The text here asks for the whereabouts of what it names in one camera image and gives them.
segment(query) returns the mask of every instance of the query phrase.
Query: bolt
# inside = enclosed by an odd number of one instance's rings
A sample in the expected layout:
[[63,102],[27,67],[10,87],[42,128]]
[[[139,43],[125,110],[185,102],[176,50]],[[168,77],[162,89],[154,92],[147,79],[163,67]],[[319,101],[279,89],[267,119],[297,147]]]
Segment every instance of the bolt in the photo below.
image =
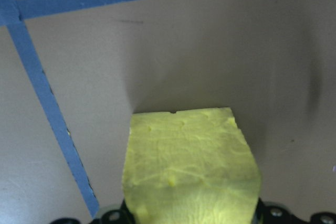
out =
[[271,212],[271,215],[273,215],[274,217],[282,216],[282,211],[279,208],[272,208],[270,212]]
[[327,215],[322,215],[320,220],[324,223],[324,224],[334,224],[335,221],[333,218],[327,216]]

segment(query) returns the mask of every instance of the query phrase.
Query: yellow sponge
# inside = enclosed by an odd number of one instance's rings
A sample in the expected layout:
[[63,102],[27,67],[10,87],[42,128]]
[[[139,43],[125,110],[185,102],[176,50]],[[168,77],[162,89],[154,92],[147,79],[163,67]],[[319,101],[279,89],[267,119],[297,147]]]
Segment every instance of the yellow sponge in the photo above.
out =
[[141,113],[122,184],[137,224],[249,224],[260,172],[230,108]]

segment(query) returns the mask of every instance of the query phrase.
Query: gray surface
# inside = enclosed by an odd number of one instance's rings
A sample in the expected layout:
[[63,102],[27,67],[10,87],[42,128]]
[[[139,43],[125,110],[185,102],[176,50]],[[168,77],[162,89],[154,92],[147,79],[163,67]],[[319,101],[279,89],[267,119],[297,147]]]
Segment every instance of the gray surface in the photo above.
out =
[[90,220],[11,38],[0,27],[0,223]]
[[335,211],[334,0],[142,0],[29,20],[102,206],[132,112],[231,106],[262,197]]

